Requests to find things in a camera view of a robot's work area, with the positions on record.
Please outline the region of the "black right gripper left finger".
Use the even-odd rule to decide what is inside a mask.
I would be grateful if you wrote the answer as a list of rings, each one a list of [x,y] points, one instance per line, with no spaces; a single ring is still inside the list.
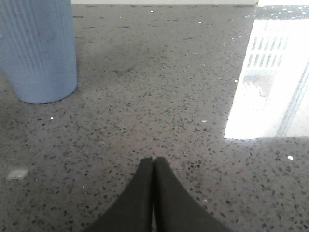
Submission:
[[[84,231],[150,232],[153,213],[153,170],[153,159],[143,158],[119,198]]]

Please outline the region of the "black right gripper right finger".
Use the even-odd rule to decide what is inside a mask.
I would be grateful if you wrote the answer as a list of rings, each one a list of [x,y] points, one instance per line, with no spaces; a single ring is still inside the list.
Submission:
[[[154,211],[158,232],[230,232],[185,190],[164,157],[154,162]]]

